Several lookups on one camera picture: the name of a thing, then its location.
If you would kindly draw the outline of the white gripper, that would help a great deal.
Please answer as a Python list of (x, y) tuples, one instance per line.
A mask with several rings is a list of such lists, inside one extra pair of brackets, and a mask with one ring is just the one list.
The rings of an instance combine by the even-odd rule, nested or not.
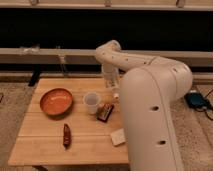
[(105, 79), (107, 88), (113, 88), (118, 86), (119, 72), (116, 67), (114, 67), (111, 64), (103, 64), (101, 66), (101, 72), (102, 72), (103, 78)]

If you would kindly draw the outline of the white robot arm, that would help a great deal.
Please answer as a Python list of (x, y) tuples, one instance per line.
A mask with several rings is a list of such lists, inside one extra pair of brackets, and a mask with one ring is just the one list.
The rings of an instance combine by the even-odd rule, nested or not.
[(131, 171), (184, 171), (170, 103), (191, 88), (193, 76), (183, 62), (125, 53), (111, 40), (95, 50), (106, 80), (125, 72), (119, 86), (120, 111)]

